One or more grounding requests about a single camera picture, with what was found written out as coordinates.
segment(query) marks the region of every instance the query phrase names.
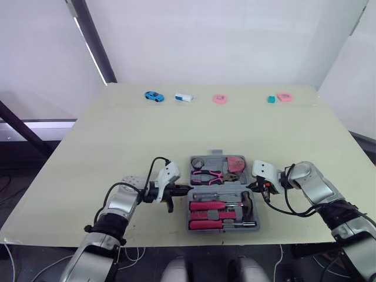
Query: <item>white cable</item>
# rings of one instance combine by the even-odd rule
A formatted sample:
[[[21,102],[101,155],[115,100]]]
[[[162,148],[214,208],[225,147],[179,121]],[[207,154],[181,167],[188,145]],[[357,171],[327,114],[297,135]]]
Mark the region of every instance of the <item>white cable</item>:
[[[313,259],[316,261],[316,263],[321,266],[322,268],[325,268],[321,263],[318,262],[318,260],[315,258],[315,256],[312,256]],[[340,276],[340,277],[344,277],[344,278],[351,278],[350,276],[347,276],[347,275],[342,275],[342,274],[339,274],[339,273],[336,273],[336,272],[333,272],[331,270],[327,270],[327,272],[330,272],[331,274],[334,274],[334,275],[337,275],[337,276]]]
[[[8,251],[8,254],[9,254],[9,258],[11,259],[11,263],[12,263],[12,269],[13,269],[13,279],[12,281],[15,282],[16,281],[16,267],[14,265],[14,261],[13,261],[13,257],[12,257],[12,253],[8,247],[8,245],[4,244],[6,250]]]
[[[139,260],[139,256],[140,256],[139,248],[137,248],[137,257],[136,257],[135,260],[132,259],[132,258],[130,258],[130,257],[128,256],[128,253],[127,253],[127,249],[126,249],[126,248],[125,248],[124,252],[125,252],[125,256],[127,257],[128,260],[130,260],[130,261],[138,261],[138,260]]]
[[[145,254],[145,251],[146,251],[146,248],[144,247],[143,248],[143,251],[142,251],[142,254],[141,254],[141,256],[139,255],[140,253],[139,253],[139,248],[137,248],[137,258],[136,259],[132,259],[132,258],[130,258],[129,256],[128,256],[128,254],[127,254],[127,249],[125,249],[125,256],[127,257],[127,259],[129,259],[130,261],[134,261],[132,264],[130,264],[130,265],[128,265],[128,266],[124,266],[124,267],[121,267],[121,268],[119,268],[118,270],[121,270],[121,269],[126,269],[126,268],[128,268],[128,267],[131,267],[131,266],[134,266],[140,259],[142,259],[142,257],[144,256],[144,254]]]
[[[38,272],[38,274],[33,278],[33,280],[31,280],[31,282],[34,282],[34,281],[35,281],[35,280],[36,280],[36,279],[37,279],[37,278],[38,278],[38,277],[39,277],[44,271],[46,271],[46,270],[49,269],[50,267],[53,267],[54,265],[60,263],[61,261],[66,260],[66,259],[71,258],[71,257],[73,257],[73,256],[63,257],[63,258],[61,258],[60,260],[54,262],[53,264],[50,264],[49,266],[43,268],[40,272]]]
[[[283,259],[283,249],[282,249],[282,245],[280,244],[280,248],[281,248],[281,258],[279,261],[276,262],[276,264],[274,265],[274,273],[273,273],[273,282],[276,282],[276,270],[277,270],[277,265],[280,264],[280,262],[282,261]]]

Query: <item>black pole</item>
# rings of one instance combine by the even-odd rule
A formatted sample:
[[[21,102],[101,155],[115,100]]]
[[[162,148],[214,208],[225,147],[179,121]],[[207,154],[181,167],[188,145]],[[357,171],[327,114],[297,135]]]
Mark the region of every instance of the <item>black pole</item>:
[[[7,106],[0,101],[0,118],[9,124],[15,131],[17,131],[23,138],[30,142],[34,148],[40,151],[46,157],[49,157],[53,150],[46,142],[44,142],[38,135],[36,135],[30,128],[24,124]]]
[[[93,19],[90,15],[88,6],[85,0],[65,0],[67,3],[71,2],[74,10],[75,17],[80,25],[83,36],[85,37],[86,43],[89,45],[89,48],[95,58],[95,61],[102,73],[105,81],[109,82],[118,82],[116,80],[115,74],[112,70],[110,61],[108,60],[106,51],[100,41],[99,35],[96,31]]]

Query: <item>pink block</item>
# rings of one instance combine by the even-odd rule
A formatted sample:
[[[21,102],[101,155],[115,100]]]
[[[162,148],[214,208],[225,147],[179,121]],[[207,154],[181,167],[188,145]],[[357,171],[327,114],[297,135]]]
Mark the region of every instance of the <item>pink block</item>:
[[[277,94],[277,97],[278,97],[278,99],[279,99],[281,102],[288,102],[288,101],[293,100],[292,95],[289,94],[289,93],[287,93],[287,92],[284,92],[284,93],[278,93],[278,94]]]
[[[213,101],[218,104],[225,104],[227,102],[226,95],[215,95]]]

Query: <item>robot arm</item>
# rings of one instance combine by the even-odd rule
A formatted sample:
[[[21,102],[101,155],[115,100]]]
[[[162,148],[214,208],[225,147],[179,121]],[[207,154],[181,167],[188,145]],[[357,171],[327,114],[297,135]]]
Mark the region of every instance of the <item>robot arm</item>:
[[[364,280],[373,281],[376,277],[375,223],[347,202],[314,164],[300,162],[284,172],[272,164],[256,160],[252,175],[257,183],[251,189],[262,193],[266,202],[270,201],[270,193],[283,194],[285,189],[300,189],[335,240],[343,246],[344,260],[350,261],[352,269],[355,268]]]
[[[178,167],[169,162],[160,171],[157,181],[136,188],[119,184],[118,191],[98,213],[93,226],[86,226],[88,234],[65,267],[60,282],[110,282],[118,270],[120,247],[126,241],[123,235],[140,202],[166,202],[173,211],[172,196],[187,195],[190,186],[175,185],[180,177]]]

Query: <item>white wall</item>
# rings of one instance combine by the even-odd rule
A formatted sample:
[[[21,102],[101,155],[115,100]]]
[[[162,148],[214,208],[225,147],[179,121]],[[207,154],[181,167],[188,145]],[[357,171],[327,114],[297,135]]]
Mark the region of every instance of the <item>white wall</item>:
[[[366,0],[87,0],[119,82],[321,85]]]
[[[0,100],[21,119],[71,119],[103,82],[64,0],[0,1]]]
[[[319,91],[345,126],[376,139],[376,0],[370,0]]]

